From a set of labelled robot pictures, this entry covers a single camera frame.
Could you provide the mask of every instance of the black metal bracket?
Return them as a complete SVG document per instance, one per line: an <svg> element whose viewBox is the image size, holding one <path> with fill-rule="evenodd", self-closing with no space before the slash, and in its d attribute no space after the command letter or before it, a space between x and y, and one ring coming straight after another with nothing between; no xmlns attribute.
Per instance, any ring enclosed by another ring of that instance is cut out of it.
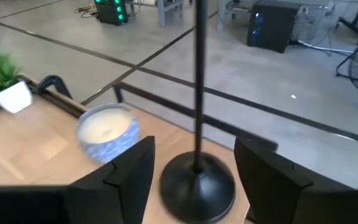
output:
<svg viewBox="0 0 358 224"><path fill-rule="evenodd" d="M51 102L52 104L61 108L64 111L66 111L67 113L71 114L72 116L79 118L83 113L85 113L85 110L83 108L74 106L72 103L62 100L62 98L60 96L57 96L57 94L52 91L48 91L48 90L44 89L41 92L39 92L39 90L37 92L36 89L37 89L37 87L39 87L39 85L37 83L34 83L32 80L28 79L27 77L20 76L19 78L21 80L25 81L25 83L30 88L30 90L33 94L37 94L37 95L41 96L45 100Z"/></svg>
<svg viewBox="0 0 358 224"><path fill-rule="evenodd" d="M63 82L62 78L60 78L57 75L48 75L47 77L45 77L34 89L34 92L36 94L40 94L41 92L43 92L44 90L46 90L48 87L50 86L54 86L56 88L56 90L71 98L70 92L68 91L65 83Z"/></svg>
<svg viewBox="0 0 358 224"><path fill-rule="evenodd" d="M122 92L121 90L125 90L125 91L128 91L130 93L133 93L137 96L140 96L142 98L145 98L146 100L150 100L150 101L153 101L154 103L158 103L162 106L165 106L171 110L174 110L176 112L179 112L181 114L184 114L184 115L187 115L191 118L196 118L196 113L195 113L195 110L194 109L190 109L190 108L187 108L186 106L183 106L183 105L180 105L178 103L174 103L170 100L167 100L165 98L162 98L160 96L157 96L153 93L149 93L145 90L141 90L139 88L136 88L132 85L129 85L129 84L126 84L124 82L119 82L117 84L114 84L112 86L115 94L116 94L116 98L118 100L118 102L122 103L124 102L124 98L122 96ZM277 151L277 148L278 148L278 144L271 141L271 140L268 140L268 139L265 139L261 136L258 136L256 134L252 134L248 131L244 131L243 129L239 129L231 124L228 124L228 123L225 123L223 121L220 121L216 118L212 118L208 115L203 115L203 123L205 124L209 124L215 128L218 128L224 132L227 132L229 134L232 134L234 136L242 136L243 138L245 139L253 139L255 140L261 147L264 147L266 149L270 149L272 151Z"/></svg>

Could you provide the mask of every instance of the metal frame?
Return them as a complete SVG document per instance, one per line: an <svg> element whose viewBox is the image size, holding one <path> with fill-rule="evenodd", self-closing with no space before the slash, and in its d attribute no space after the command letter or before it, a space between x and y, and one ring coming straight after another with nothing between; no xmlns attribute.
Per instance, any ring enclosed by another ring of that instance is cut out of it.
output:
<svg viewBox="0 0 358 224"><path fill-rule="evenodd" d="M156 7L158 10L158 23L160 26L165 26L165 13L168 12L171 9L174 9L176 7L179 8L180 16L183 15L183 4L184 0L175 0L173 2L168 2L166 0L156 0L157 5L155 4L147 4L140 2L135 2L136 0L127 0L126 4L131 5L131 15L135 15L135 7L134 6L145 6L145 7Z"/></svg>
<svg viewBox="0 0 358 224"><path fill-rule="evenodd" d="M338 27L340 24L344 24L349 29L353 30L356 34L358 34L358 12L352 22L349 22L345 18L340 17L338 23L336 24L336 27Z"/></svg>
<svg viewBox="0 0 358 224"><path fill-rule="evenodd" d="M190 109L186 106L180 105L178 103L174 103L170 100L167 100L165 98L162 98L160 96L157 96L153 93L149 93L145 90L141 90L137 87L134 87L132 85L126 84L124 82L119 82L117 84L114 84L111 87L116 94L116 99L119 103L126 103L125 99L122 95L122 90L128 91L129 93L135 94L137 96L140 96L142 98L145 98L146 100L150 100L154 103L160 104L162 106L165 106L171 110L174 110L176 112L179 112L183 115L189 116L191 118L196 118L196 111L194 109ZM203 115L202 123L209 124L215 128L218 128L224 132L227 132L229 134L232 134L234 136L244 136L247 139L256 139L256 141L259 143L260 146L265 147L267 149L276 151L277 150L277 143L272 142L268 139L265 139L261 136L258 136L256 134L252 134L250 132L244 131L243 129L237 128L231 124L227 124L223 121L220 121L216 118L212 118L208 115Z"/></svg>
<svg viewBox="0 0 358 224"><path fill-rule="evenodd" d="M347 56L347 57L345 58L345 60L343 60L343 61L336 67L336 69L335 69L335 71L336 71L335 76L336 76L336 77L342 77L342 78L351 79L349 75L343 75L342 73L340 73L340 72L339 72L339 68L341 68L348 60L350 60L352 57L354 57L355 54L357 54L357 53L358 53L358 47L355 49L355 51L354 51L352 54L350 54L349 56Z"/></svg>
<svg viewBox="0 0 358 224"><path fill-rule="evenodd" d="M185 81L185 80L181 80L181 79L176 78L176 77L165 75L165 74L162 74L162 73L159 73L159 72L156 72L156 71L152 71L152 70L149 70L149 69L146 69L146 68L141 68L140 70L143 71L143 72L147 72L150 75L155 75L156 77L163 78L163 79L166 79L166 80L170 80L171 82L177 83L179 85L184 85L184 86L187 86L187 87L190 87L190 88L195 87L194 83L188 82L188 81ZM81 104L82 105L89 104L93 100L97 99L97 97L101 96L104 92L108 91L111 88L112 85L115 85L116 83L119 83L122 80L123 80L123 78L118 78L118 79L114 80L113 82L107 84L106 86L102 87L102 89L98 90L96 93L94 93L93 95L88 97ZM344 136L346 138L353 139L353 140L358 142L358 134L355 134L355 133L352 133L352 132L349 132L349 131L345 131L343 129L335 128L335 127L330 126L330 125L325 124L325 123L320 123L320 122L317 122L317 121L314 121L314 120L311 120L311 119L308 119L308 118L304 118L302 116L298 116L298 115L295 115L295 114L288 113L286 111L271 108L269 106L262 105L260 103L256 103L256 102L244 99L244 98L240 98L238 96L234 96L234 95L230 95L228 93L224 93L224 92L221 92L221 91L214 90L212 88L204 87L204 91L206 93L209 93L209 94L212 94L214 96L223 98L225 100L233 101L235 103L239 103L239 104L244 105L244 106L249 106L249 107L251 107L253 109L256 109L256 110L261 110L261 111L264 111L266 113L270 113L270 114L273 114L275 116L285 118L285 119L288 119L290 121L294 121L296 123L304 124L306 126L316 128L318 130L325 131L325 132L330 133L330 134L335 134L337 136Z"/></svg>

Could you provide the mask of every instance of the black lamp stand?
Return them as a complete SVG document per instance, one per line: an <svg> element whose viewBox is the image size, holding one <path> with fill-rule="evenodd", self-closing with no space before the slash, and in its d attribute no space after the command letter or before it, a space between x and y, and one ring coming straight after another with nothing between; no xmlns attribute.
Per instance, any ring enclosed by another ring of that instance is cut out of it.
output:
<svg viewBox="0 0 358 224"><path fill-rule="evenodd" d="M208 0L196 1L195 150L173 158L160 178L167 210L187 223L214 223L231 209L234 179L218 158L201 152Z"/></svg>

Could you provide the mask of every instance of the concrete floor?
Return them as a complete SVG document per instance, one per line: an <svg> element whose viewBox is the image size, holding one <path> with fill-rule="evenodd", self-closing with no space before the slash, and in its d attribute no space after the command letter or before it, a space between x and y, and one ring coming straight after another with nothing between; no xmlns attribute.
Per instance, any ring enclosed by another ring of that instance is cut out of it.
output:
<svg viewBox="0 0 358 224"><path fill-rule="evenodd" d="M120 27L100 24L94 18L82 19L73 13L76 7L87 3L85 0L0 1L0 17L3 17L0 23L7 25L0 25L0 48L10 52L22 65L23 72L34 78L60 75L74 99L83 101L194 25L193 7L188 3L183 17L177 12L171 13L165 27L158 26L157 11L147 7L142 7L135 18ZM358 4L351 4L347 9L348 4L338 3L334 15L325 18L318 30L326 31L343 14L352 18ZM216 0L210 0L209 13L216 9ZM241 18L239 15L236 21L231 21L228 16L222 33L216 31L219 17L209 20L207 87L358 134L358 90L348 80L334 77L334 69L343 56L328 56L301 47L289 47L284 54L248 47L244 44L245 19ZM326 32L317 34L320 35L311 43L319 42ZM332 29L330 37L332 47L346 50L354 49L358 40L345 27ZM56 41L99 54L95 57ZM328 47L328 39L320 46ZM143 67L193 82L193 54L194 32L190 32ZM118 58L120 64L109 57ZM188 86L139 70L124 81L193 107L193 89ZM209 93L205 95L206 114L271 139L279 144L279 154L358 188L358 142ZM125 97L132 104L193 129L192 119L186 116L129 93ZM115 101L114 95L107 91L89 105L112 101ZM230 148L234 145L234 136L211 126L204 126L204 135Z"/></svg>

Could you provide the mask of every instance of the wooden desk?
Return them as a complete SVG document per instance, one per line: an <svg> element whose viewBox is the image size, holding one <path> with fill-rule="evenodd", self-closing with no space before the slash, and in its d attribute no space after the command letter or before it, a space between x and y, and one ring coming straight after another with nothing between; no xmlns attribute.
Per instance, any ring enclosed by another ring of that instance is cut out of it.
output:
<svg viewBox="0 0 358 224"><path fill-rule="evenodd" d="M60 97L86 109L63 95ZM139 120L140 139L155 136L156 140L154 177L143 223L179 223L164 209L158 181L172 158L193 150L193 134L145 111L133 108L132 112ZM77 146L76 122L74 116L39 96L34 96L33 104L17 114L0 110L0 185L70 184L101 166L89 160ZM203 147L230 167L236 182L234 205L220 223L243 223L249 203L234 154L210 141L204 141Z"/></svg>

